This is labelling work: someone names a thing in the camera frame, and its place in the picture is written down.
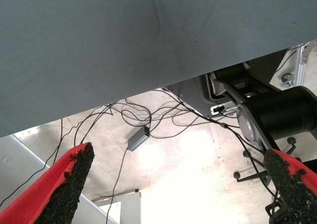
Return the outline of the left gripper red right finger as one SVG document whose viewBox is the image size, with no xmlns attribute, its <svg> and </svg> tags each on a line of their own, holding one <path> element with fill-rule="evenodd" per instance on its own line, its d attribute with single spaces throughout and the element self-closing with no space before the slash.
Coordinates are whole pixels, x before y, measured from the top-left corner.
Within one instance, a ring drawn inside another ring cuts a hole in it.
<svg viewBox="0 0 317 224">
<path fill-rule="evenodd" d="M 268 149 L 264 166 L 293 224 L 317 222 L 317 173 L 293 156 Z"/>
</svg>

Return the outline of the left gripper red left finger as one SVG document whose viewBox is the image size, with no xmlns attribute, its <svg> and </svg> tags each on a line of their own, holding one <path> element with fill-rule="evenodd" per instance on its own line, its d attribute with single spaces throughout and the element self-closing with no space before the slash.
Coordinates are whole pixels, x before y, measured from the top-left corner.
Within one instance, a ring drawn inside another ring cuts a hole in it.
<svg viewBox="0 0 317 224">
<path fill-rule="evenodd" d="M 90 142 L 67 151 L 0 214 L 2 224 L 69 224 L 94 159 Z"/>
</svg>

